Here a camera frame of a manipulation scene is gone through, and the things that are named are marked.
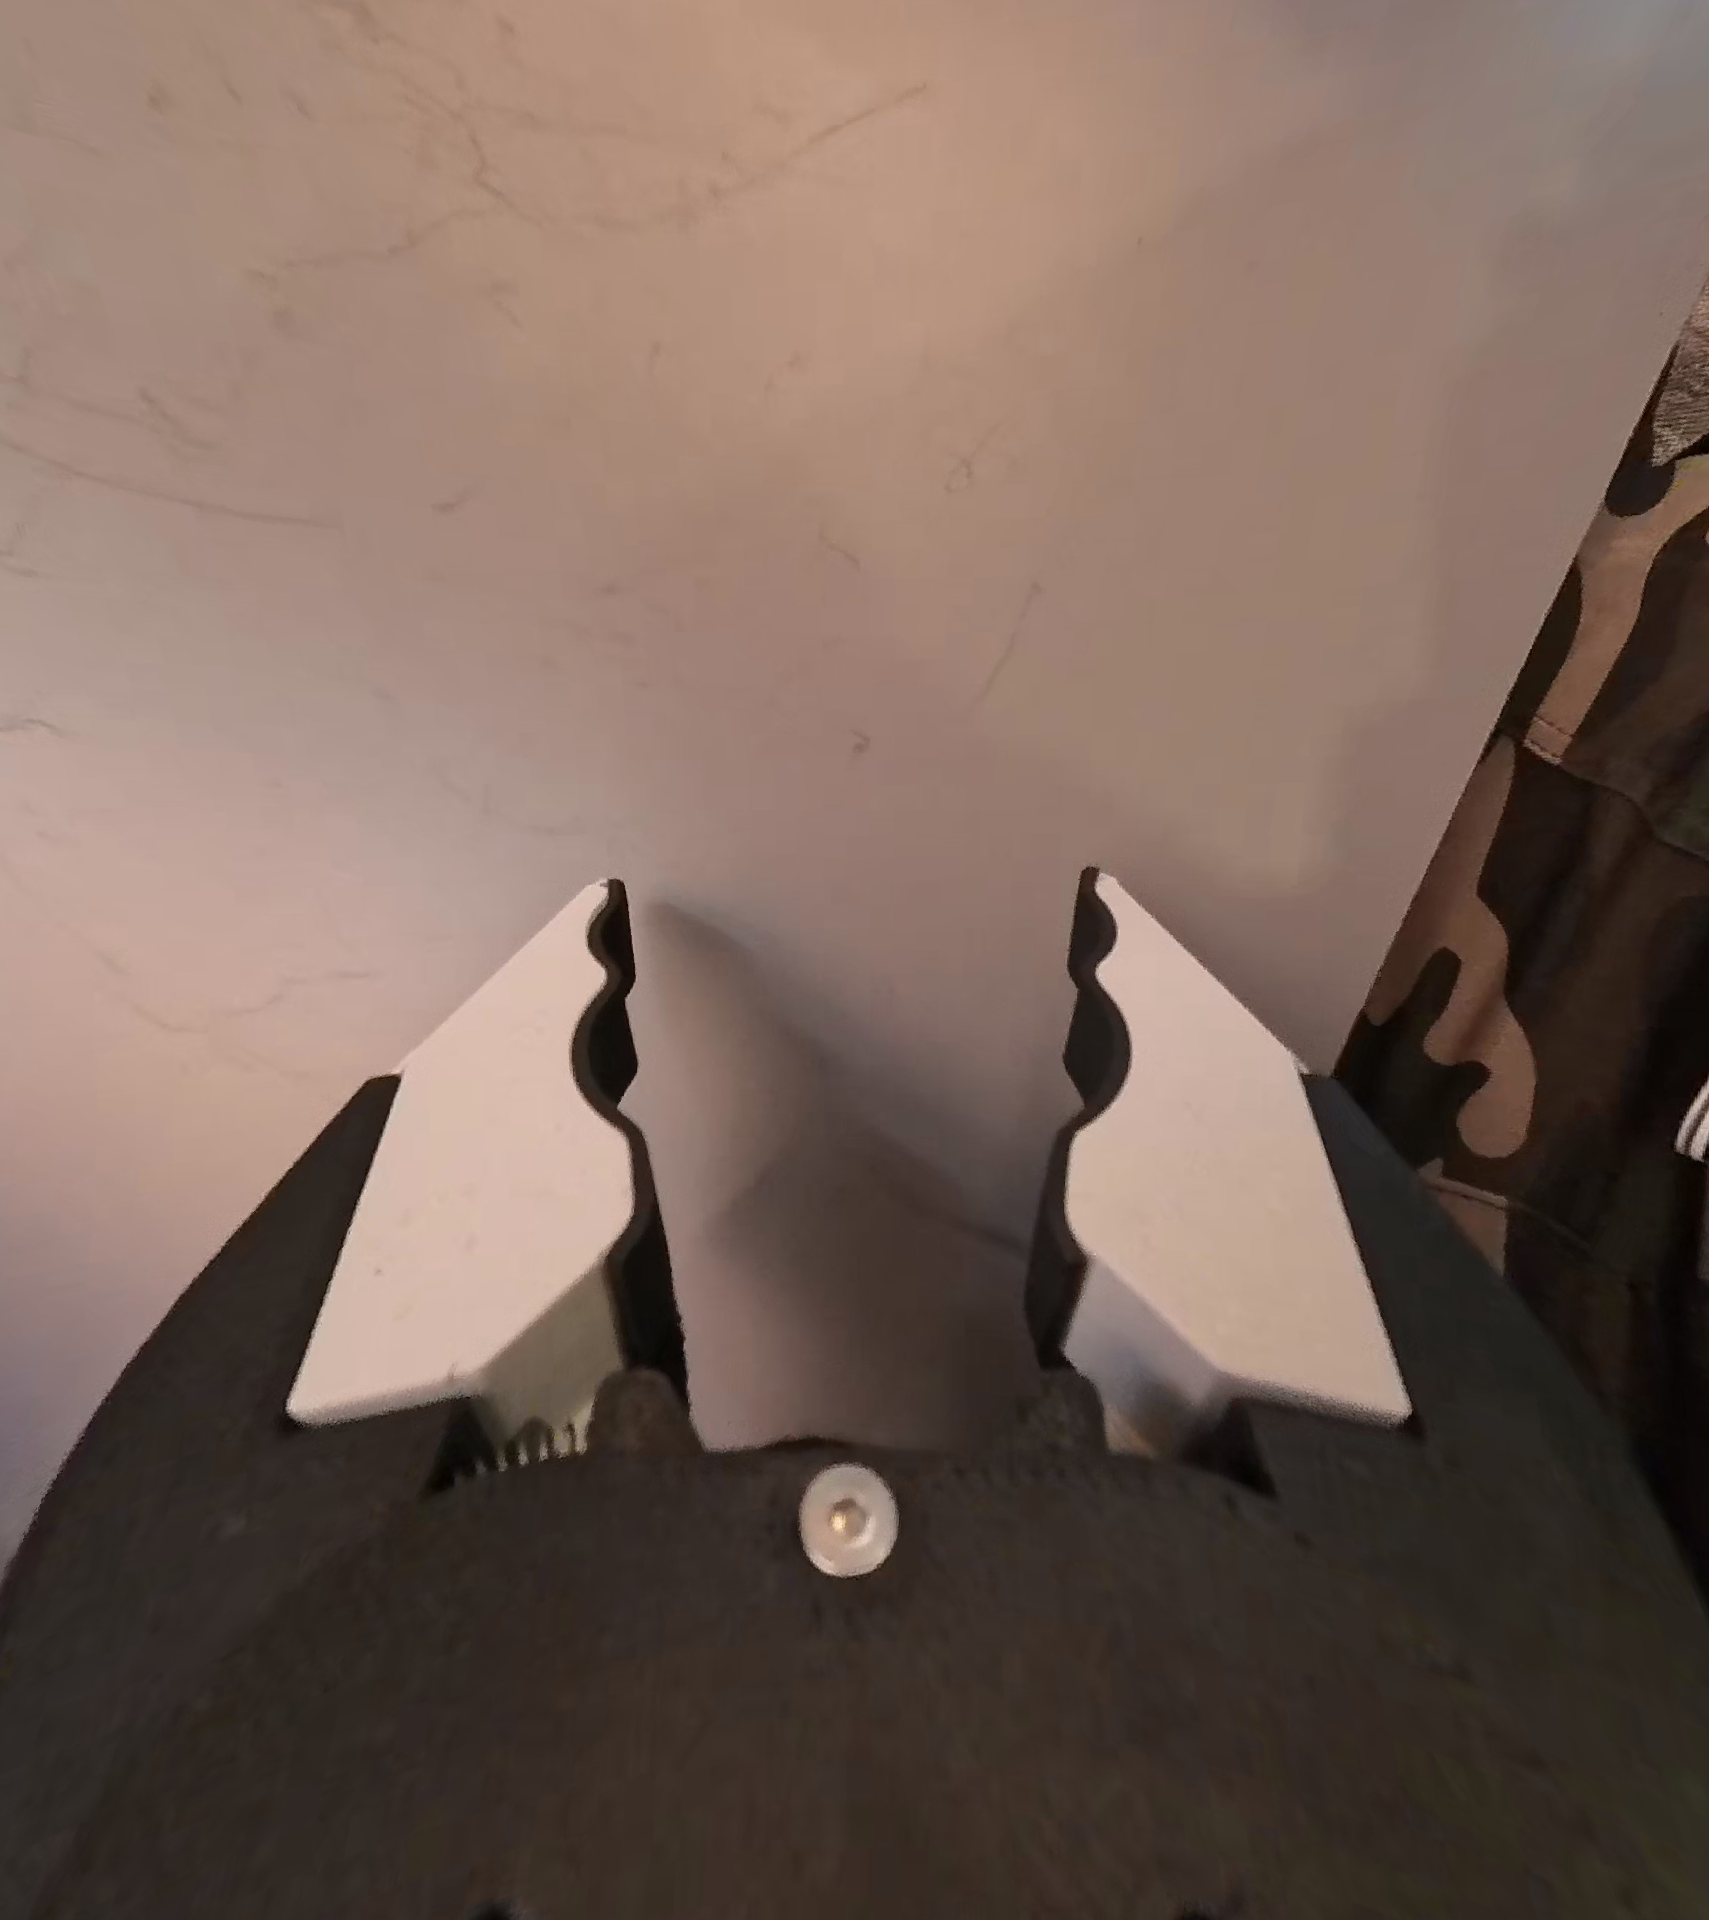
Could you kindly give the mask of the person's camouflage trousers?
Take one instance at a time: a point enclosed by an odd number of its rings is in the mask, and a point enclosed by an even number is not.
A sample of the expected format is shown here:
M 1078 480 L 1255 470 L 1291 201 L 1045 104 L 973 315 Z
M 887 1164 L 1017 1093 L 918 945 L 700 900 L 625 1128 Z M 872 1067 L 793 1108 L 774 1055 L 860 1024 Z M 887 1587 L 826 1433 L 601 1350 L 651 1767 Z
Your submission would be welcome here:
M 1339 1083 L 1626 1433 L 1709 1604 L 1709 439 L 1640 417 Z

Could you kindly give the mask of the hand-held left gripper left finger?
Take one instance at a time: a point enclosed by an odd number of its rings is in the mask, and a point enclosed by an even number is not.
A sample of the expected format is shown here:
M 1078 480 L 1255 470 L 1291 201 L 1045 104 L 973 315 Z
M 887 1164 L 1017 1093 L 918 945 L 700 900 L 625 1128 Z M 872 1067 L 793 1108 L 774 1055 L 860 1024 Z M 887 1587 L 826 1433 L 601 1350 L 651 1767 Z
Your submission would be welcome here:
M 583 1442 L 625 1369 L 689 1397 L 639 1124 L 625 889 L 583 883 L 393 1072 L 305 1356 L 296 1427 L 458 1404 L 486 1442 Z

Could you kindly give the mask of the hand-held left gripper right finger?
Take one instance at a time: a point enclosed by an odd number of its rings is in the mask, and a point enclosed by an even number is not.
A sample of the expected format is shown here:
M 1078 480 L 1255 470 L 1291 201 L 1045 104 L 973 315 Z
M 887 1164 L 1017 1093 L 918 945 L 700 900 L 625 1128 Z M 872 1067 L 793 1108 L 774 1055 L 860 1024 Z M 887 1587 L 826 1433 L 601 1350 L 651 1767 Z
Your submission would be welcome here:
M 1394 1356 L 1305 1067 L 1115 874 L 1081 870 L 1059 1128 L 1031 1239 L 1039 1369 L 1122 1455 L 1195 1455 L 1238 1404 L 1394 1433 Z

